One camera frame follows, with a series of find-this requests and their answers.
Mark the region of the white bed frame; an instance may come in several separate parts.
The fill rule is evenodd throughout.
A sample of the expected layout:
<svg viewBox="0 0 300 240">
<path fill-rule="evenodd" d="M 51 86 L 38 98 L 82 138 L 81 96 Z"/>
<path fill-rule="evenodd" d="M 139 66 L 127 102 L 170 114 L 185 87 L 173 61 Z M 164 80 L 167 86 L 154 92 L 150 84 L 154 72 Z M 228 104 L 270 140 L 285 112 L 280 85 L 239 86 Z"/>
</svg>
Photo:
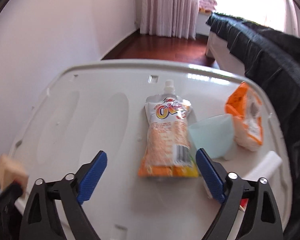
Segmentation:
<svg viewBox="0 0 300 240">
<path fill-rule="evenodd" d="M 205 55 L 208 58 L 214 59 L 219 69 L 244 76 L 244 64 L 230 53 L 227 45 L 228 43 L 225 40 L 210 31 Z"/>
</svg>

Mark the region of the pink white curtain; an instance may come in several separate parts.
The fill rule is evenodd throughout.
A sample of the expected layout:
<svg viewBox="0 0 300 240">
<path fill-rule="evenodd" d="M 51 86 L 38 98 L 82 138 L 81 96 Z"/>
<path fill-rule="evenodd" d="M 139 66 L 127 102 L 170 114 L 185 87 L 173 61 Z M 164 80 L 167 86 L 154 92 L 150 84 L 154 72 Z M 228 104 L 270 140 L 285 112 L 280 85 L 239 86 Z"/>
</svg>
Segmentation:
<svg viewBox="0 0 300 240">
<path fill-rule="evenodd" d="M 199 0 L 141 0 L 140 33 L 196 38 Z"/>
</svg>

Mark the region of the folded pink quilt stack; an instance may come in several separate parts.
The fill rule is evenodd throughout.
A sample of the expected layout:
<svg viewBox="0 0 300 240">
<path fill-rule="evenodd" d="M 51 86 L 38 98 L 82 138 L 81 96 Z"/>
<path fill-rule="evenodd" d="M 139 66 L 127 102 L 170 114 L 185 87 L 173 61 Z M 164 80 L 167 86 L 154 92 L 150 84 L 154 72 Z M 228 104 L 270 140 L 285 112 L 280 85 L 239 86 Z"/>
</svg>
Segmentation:
<svg viewBox="0 0 300 240">
<path fill-rule="evenodd" d="M 199 0 L 199 12 L 209 14 L 216 10 L 216 0 Z"/>
</svg>

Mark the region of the white foam roll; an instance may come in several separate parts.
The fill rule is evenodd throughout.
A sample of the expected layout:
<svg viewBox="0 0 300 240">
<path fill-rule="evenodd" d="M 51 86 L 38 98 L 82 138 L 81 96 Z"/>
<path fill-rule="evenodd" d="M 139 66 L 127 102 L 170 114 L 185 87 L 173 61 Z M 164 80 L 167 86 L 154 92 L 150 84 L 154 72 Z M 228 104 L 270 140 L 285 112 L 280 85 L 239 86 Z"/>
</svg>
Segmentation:
<svg viewBox="0 0 300 240">
<path fill-rule="evenodd" d="M 269 151 L 262 160 L 252 168 L 243 179 L 258 181 L 260 178 L 269 180 L 282 165 L 282 158 L 274 151 Z"/>
</svg>

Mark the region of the white plastic storage box lid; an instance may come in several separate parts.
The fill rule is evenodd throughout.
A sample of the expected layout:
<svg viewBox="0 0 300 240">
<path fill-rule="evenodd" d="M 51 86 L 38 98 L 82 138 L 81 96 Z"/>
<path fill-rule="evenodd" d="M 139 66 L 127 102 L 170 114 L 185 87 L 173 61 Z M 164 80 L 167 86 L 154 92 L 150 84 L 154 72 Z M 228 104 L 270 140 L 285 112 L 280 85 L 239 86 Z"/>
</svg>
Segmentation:
<svg viewBox="0 0 300 240">
<path fill-rule="evenodd" d="M 221 70 L 154 60 L 106 60 L 72 67 L 46 87 L 10 150 L 29 173 L 26 198 L 18 202 L 23 213 L 37 179 L 59 181 L 103 151 L 106 169 L 82 204 L 99 239 L 203 239 L 221 204 L 213 199 L 197 165 L 197 178 L 138 176 L 149 127 L 146 99 L 161 94 L 166 80 L 173 80 L 175 93 L 192 105 L 188 130 L 201 120 L 227 114 L 225 103 L 242 82 L 254 90 L 262 101 L 263 145 L 251 152 L 234 137 L 234 157 L 211 160 L 243 179 L 269 151 L 276 152 L 282 165 L 268 183 L 284 231 L 292 179 L 280 124 L 265 92 L 253 81 Z M 192 146 L 191 154 L 196 163 Z M 241 200 L 227 239 L 236 239 L 247 202 Z M 62 202 L 55 204 L 66 239 L 75 239 Z"/>
</svg>

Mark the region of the light blue plastic cup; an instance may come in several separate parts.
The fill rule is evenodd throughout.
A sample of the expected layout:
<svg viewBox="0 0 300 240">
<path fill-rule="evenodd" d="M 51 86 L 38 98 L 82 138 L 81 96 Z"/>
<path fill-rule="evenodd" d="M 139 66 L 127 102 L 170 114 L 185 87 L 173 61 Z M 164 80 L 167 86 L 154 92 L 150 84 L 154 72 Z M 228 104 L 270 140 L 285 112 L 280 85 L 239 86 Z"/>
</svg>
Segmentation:
<svg viewBox="0 0 300 240">
<path fill-rule="evenodd" d="M 236 148 L 231 114 L 212 116 L 189 126 L 192 152 L 203 148 L 211 159 L 231 160 Z"/>
</svg>

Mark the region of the orange white snack packet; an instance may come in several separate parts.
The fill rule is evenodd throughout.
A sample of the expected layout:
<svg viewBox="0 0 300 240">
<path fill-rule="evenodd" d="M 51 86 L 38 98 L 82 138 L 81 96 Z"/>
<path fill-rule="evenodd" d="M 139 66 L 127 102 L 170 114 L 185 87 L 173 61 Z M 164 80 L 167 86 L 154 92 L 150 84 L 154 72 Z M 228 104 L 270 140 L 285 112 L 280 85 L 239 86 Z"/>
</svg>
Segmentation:
<svg viewBox="0 0 300 240">
<path fill-rule="evenodd" d="M 261 109 L 261 99 L 246 82 L 225 103 L 225 113 L 231 114 L 234 122 L 235 142 L 251 152 L 263 145 Z"/>
</svg>

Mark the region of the orange juice drink pouch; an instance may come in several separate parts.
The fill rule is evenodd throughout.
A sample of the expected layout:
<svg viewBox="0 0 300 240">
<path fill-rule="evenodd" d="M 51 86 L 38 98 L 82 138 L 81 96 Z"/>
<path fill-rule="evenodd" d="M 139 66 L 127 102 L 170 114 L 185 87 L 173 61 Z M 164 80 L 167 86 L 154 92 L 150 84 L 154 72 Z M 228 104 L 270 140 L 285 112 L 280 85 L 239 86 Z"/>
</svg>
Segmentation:
<svg viewBox="0 0 300 240">
<path fill-rule="evenodd" d="M 174 81 L 166 80 L 161 94 L 145 103 L 147 146 L 138 176 L 147 178 L 197 178 L 191 154 L 187 117 L 192 105 L 175 93 Z"/>
</svg>

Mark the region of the brown wooden block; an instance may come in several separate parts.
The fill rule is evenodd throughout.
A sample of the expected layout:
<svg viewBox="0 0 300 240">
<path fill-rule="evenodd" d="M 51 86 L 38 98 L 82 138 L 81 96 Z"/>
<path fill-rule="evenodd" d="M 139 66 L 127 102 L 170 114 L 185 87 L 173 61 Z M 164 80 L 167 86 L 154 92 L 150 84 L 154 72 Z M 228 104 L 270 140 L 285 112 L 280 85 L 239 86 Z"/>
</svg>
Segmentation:
<svg viewBox="0 0 300 240">
<path fill-rule="evenodd" d="M 26 196 L 29 175 L 22 164 L 6 154 L 0 156 L 0 189 L 3 191 L 13 182 L 17 182 L 23 191 L 21 198 Z"/>
</svg>

